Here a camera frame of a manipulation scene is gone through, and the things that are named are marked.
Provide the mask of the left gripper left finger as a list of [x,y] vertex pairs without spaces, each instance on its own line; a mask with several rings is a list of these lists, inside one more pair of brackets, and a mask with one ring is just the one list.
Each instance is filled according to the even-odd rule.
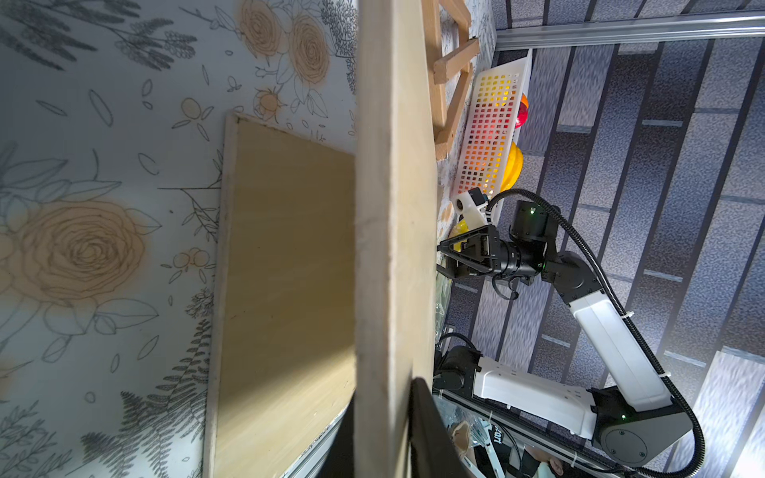
[[354,478],[355,477],[355,401],[353,394],[333,443],[326,454],[319,470],[318,478]]

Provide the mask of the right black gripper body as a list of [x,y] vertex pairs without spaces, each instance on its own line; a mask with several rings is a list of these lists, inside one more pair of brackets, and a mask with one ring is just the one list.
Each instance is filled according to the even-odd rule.
[[508,267],[508,249],[494,225],[486,225],[462,234],[456,242],[460,253],[456,276],[493,276]]

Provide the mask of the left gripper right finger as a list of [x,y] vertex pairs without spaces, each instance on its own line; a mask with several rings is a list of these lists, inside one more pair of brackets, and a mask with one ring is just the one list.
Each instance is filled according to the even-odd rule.
[[412,477],[467,478],[433,399],[428,383],[414,378],[408,406]]

